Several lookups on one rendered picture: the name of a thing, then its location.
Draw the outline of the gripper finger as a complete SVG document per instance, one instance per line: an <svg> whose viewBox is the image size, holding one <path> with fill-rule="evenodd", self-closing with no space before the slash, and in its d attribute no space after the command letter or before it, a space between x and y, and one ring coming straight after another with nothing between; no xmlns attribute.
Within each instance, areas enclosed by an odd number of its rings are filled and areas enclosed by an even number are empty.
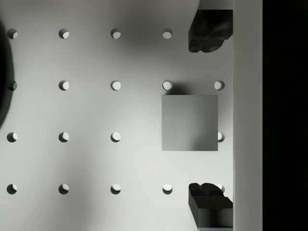
<svg viewBox="0 0 308 231"><path fill-rule="evenodd" d="M233 202L212 183L189 184L188 205L198 229L232 229Z"/></svg>
<svg viewBox="0 0 308 231"><path fill-rule="evenodd" d="M197 10L188 32L189 52L214 52L232 35L233 10Z"/></svg>

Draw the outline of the grey cube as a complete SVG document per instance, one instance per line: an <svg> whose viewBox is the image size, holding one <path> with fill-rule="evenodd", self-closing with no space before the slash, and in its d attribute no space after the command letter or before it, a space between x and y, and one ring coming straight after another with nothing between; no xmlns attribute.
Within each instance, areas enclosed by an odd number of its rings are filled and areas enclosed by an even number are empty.
<svg viewBox="0 0 308 231"><path fill-rule="evenodd" d="M218 96L163 95L162 150L217 151Z"/></svg>

